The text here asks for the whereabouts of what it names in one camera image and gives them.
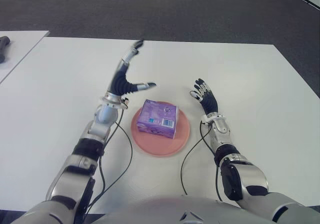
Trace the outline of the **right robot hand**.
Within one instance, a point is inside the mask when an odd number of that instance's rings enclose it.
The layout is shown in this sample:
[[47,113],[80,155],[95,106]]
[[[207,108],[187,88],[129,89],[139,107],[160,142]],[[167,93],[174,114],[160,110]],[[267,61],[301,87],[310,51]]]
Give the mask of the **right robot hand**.
[[201,104],[205,114],[218,113],[217,100],[206,82],[199,78],[195,81],[194,88],[195,90],[192,90],[189,93]]

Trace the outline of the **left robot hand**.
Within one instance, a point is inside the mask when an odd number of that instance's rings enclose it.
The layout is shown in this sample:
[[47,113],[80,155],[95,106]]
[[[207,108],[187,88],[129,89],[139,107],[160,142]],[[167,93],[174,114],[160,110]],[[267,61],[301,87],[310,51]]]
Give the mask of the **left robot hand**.
[[134,42],[133,45],[128,49],[128,52],[120,59],[107,90],[109,93],[116,96],[123,96],[125,94],[135,93],[157,86],[157,84],[154,82],[131,83],[127,80],[127,71],[130,66],[130,61],[139,53],[139,48],[141,48],[143,45],[143,39]]

